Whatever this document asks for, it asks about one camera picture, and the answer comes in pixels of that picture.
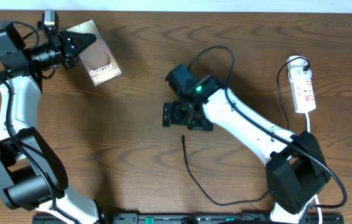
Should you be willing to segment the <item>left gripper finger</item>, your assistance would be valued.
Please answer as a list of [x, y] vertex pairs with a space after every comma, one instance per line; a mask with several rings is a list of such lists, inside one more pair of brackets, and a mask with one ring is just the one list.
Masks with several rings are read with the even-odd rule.
[[73, 68], [80, 60], [79, 55], [68, 54], [63, 61], [63, 66], [66, 70]]
[[61, 31], [62, 52], [66, 57], [76, 58], [96, 42], [96, 36], [89, 33]]

